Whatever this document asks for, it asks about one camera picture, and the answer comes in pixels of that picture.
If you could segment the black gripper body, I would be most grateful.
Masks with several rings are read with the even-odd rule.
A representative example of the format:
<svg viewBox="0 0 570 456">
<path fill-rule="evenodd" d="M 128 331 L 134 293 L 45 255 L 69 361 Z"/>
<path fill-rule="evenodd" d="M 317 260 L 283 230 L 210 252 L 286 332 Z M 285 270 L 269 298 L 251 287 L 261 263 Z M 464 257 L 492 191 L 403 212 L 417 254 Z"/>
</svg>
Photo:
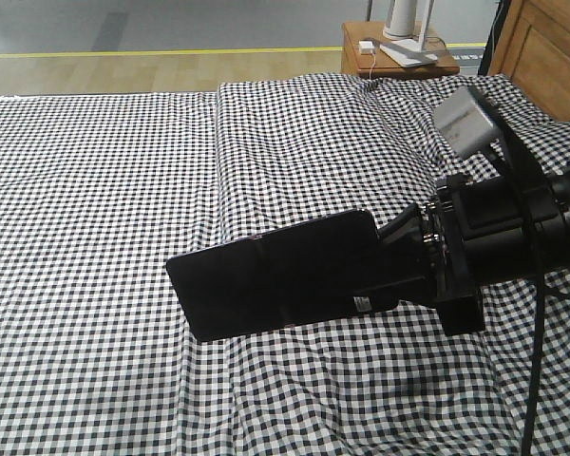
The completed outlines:
<svg viewBox="0 0 570 456">
<path fill-rule="evenodd" d="M 485 329 L 480 288 L 537 272 L 514 192 L 503 177 L 468 183 L 457 174 L 437 182 L 429 220 L 443 236 L 445 288 L 435 307 L 447 335 Z"/>
</svg>

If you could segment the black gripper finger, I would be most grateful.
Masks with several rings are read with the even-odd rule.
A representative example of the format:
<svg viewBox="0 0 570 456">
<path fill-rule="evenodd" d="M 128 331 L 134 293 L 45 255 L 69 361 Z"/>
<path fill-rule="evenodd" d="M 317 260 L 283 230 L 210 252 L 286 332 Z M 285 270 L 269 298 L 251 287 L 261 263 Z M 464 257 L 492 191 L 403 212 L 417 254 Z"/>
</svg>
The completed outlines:
<svg viewBox="0 0 570 456">
<path fill-rule="evenodd" d="M 420 206 L 410 204 L 377 231 L 377 247 L 380 252 L 424 252 L 425 233 L 425 220 Z"/>
<path fill-rule="evenodd" d="M 435 283 L 419 277 L 352 293 L 357 309 L 394 309 L 400 301 L 425 305 L 435 296 Z"/>
</svg>

